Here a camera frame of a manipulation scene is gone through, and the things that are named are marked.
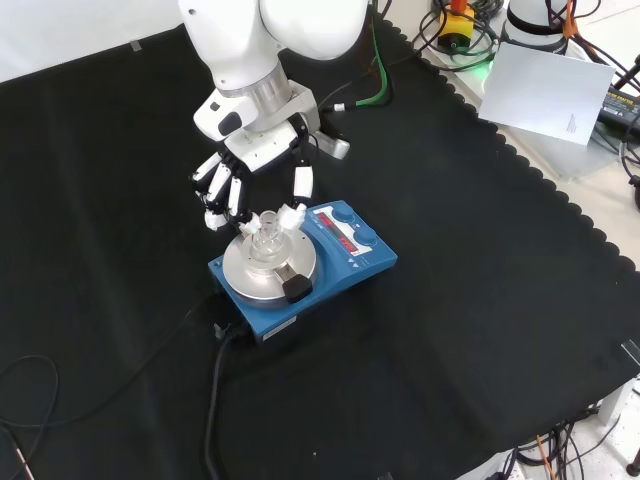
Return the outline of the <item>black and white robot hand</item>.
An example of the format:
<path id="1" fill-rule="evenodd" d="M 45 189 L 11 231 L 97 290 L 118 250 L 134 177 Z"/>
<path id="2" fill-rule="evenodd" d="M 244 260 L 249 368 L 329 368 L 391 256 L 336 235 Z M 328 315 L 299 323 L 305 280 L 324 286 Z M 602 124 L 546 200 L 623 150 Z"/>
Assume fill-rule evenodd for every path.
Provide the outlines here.
<path id="1" fill-rule="evenodd" d="M 247 96 L 225 97 L 214 91 L 194 114 L 194 123 L 217 144 L 217 151 L 191 175 L 196 195 L 205 207 L 205 224 L 217 231 L 230 224 L 243 235 L 254 234 L 264 222 L 246 205 L 245 189 L 252 175 L 283 158 L 295 163 L 292 202 L 277 212 L 284 230 L 301 227 L 313 193 L 313 167 L 302 157 L 310 137 L 309 122 L 295 112 L 263 131 L 248 129 L 259 118 L 258 107 Z"/>

